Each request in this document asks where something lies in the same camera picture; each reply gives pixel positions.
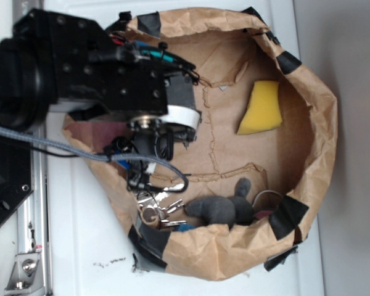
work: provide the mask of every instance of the yellow sponge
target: yellow sponge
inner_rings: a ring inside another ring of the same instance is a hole
[[[237,134],[253,134],[277,128],[282,123],[278,105],[278,82],[261,80],[255,82],[247,112]]]

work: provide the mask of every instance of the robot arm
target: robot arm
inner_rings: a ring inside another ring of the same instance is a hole
[[[93,20],[34,9],[0,43],[0,125],[32,130],[48,111],[126,121],[137,133],[190,142],[200,121],[195,66],[147,44],[114,40]]]

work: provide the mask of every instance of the paper bag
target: paper bag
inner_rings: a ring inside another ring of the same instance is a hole
[[[185,203],[212,194],[228,197],[241,177],[252,182],[249,202],[264,189],[285,195],[273,205],[272,215],[250,226],[229,230],[213,224],[162,232],[139,223],[136,199],[126,190],[119,167],[88,162],[138,250],[166,272],[222,280],[305,240],[332,176],[337,142],[333,93],[279,45],[253,9],[160,12],[133,19],[125,34],[153,46],[166,42],[170,52],[195,64],[201,76],[194,88],[203,119],[197,140],[187,149],[176,144],[172,161],[191,174],[190,186],[172,197]],[[279,82],[283,123],[272,131],[239,136],[236,131],[257,80]],[[126,133],[122,123],[96,126],[69,120],[66,137],[86,150],[101,152],[115,136]],[[109,132],[102,136],[96,130]],[[159,170],[152,177],[154,184],[177,181]]]

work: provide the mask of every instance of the cable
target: cable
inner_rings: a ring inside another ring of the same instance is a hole
[[[274,194],[277,194],[280,198],[283,198],[282,194],[279,193],[278,191],[274,191],[274,190],[263,190],[261,192],[259,192],[257,194],[257,196],[255,196],[255,199],[253,200],[253,203],[252,203],[252,206],[254,207],[256,205],[256,203],[258,202],[258,199],[259,199],[259,196],[261,196],[262,194],[264,193],[274,193]]]
[[[163,136],[158,136],[155,138],[154,152],[157,157],[170,161],[174,157],[174,134],[169,131],[164,136],[166,137],[166,146],[161,149],[160,143]]]
[[[67,152],[71,152],[75,155],[78,155],[79,157],[94,160],[97,162],[109,162],[109,161],[116,162],[119,160],[145,160],[148,162],[155,162],[155,163],[158,163],[159,165],[163,165],[164,167],[169,168],[171,171],[176,173],[184,181],[184,187],[175,192],[177,193],[184,192],[189,185],[189,181],[187,180],[187,178],[175,166],[173,166],[166,160],[160,159],[158,157],[142,155],[142,154],[134,154],[134,153],[124,153],[124,154],[115,154],[115,155],[112,155],[111,158],[108,158],[104,154],[102,155],[92,154],[92,153],[83,151],[81,149],[75,148],[68,144],[64,144],[64,143],[49,140],[49,139],[44,139],[38,136],[34,136],[32,134],[19,133],[18,131],[13,131],[11,129],[3,128],[1,126],[0,126],[0,136],[18,140],[18,141],[55,147],[55,148],[58,148],[58,149],[61,149]]]
[[[44,149],[41,149],[41,148],[38,148],[38,147],[31,146],[31,145],[29,145],[27,143],[24,143],[24,142],[12,142],[12,141],[10,141],[9,138],[0,138],[0,143],[3,143],[5,145],[9,145],[9,146],[13,146],[13,147],[18,147],[18,148],[24,149],[24,150],[37,151],[37,152],[40,152],[40,153],[43,153],[43,154],[46,154],[46,155],[55,156],[55,157],[62,157],[62,158],[78,157],[78,155],[75,155],[75,154],[58,154],[58,153],[55,153],[55,152],[51,152],[51,151],[48,151],[48,150],[44,150]]]

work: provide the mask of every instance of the plush toy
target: plush toy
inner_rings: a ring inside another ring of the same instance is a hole
[[[234,196],[207,196],[189,202],[185,212],[189,216],[203,218],[208,224],[227,224],[232,228],[234,223],[249,225],[253,220],[253,207],[246,196],[251,190],[251,182],[241,178],[237,183]]]

